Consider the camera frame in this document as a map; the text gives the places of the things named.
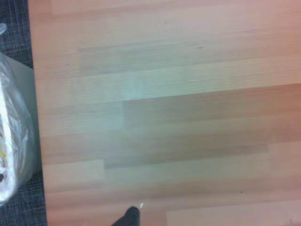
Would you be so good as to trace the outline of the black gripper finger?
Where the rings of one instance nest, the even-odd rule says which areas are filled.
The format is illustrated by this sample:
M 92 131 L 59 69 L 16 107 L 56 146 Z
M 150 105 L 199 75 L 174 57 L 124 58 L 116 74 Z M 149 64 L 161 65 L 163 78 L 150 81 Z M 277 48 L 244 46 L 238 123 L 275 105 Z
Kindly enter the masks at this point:
M 131 206 L 112 226 L 140 226 L 139 209 L 135 206 Z

